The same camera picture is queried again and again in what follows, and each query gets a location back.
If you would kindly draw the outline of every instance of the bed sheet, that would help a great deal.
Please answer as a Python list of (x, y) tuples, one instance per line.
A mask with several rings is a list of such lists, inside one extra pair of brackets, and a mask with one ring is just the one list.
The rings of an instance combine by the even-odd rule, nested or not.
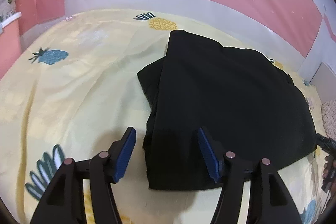
[[(0, 196), (20, 223), (28, 223), (39, 198), (65, 157), (85, 160), (108, 149), (128, 126), (137, 142), (125, 177), (113, 185), (124, 223), (210, 223), (220, 189), (192, 192), (148, 189), (142, 140), (150, 107), (137, 72), (165, 54), (169, 32), (184, 29), (223, 46), (251, 48), (188, 18), (140, 11), (94, 10), (42, 34), (0, 81)], [(324, 135), (320, 99), (291, 75), (303, 92), (316, 131)], [(269, 106), (270, 111), (276, 106)], [(320, 214), (325, 153), (315, 152), (280, 170), (304, 224)], [(245, 223), (250, 183), (244, 184), (239, 223)], [(94, 223), (84, 184), (88, 224)]]

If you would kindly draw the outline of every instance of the black fabric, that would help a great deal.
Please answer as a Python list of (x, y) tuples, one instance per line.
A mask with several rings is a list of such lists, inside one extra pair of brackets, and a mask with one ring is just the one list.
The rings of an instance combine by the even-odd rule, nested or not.
[(138, 78), (152, 108), (143, 142), (152, 189), (219, 186), (198, 147), (201, 126), (225, 149), (255, 162), (269, 158), (277, 169), (316, 148), (303, 94), (257, 51), (176, 30), (166, 56)]

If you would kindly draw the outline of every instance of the metal bolt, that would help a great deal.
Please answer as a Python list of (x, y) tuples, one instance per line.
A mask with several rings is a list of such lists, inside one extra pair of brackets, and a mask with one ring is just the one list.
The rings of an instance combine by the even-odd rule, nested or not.
[(263, 164), (265, 164), (265, 165), (270, 165), (270, 164), (271, 164), (271, 161), (270, 161), (268, 158), (263, 158), (263, 159), (261, 160), (261, 162), (262, 162)]
[(99, 153), (99, 157), (102, 159), (107, 158), (109, 156), (109, 153), (107, 151), (102, 151)]
[(225, 153), (225, 156), (227, 156), (229, 159), (233, 159), (236, 156), (236, 154), (233, 153), (232, 151), (228, 151)]
[(64, 164), (65, 164), (65, 165), (72, 164), (72, 162), (73, 162), (73, 159), (72, 159), (72, 158), (66, 158), (66, 159), (64, 160)]

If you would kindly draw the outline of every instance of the pink storage bin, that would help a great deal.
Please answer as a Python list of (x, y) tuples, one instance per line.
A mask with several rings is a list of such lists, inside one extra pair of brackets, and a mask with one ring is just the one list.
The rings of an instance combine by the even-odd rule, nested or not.
[(16, 13), (0, 23), (0, 79), (21, 55), (18, 18)]

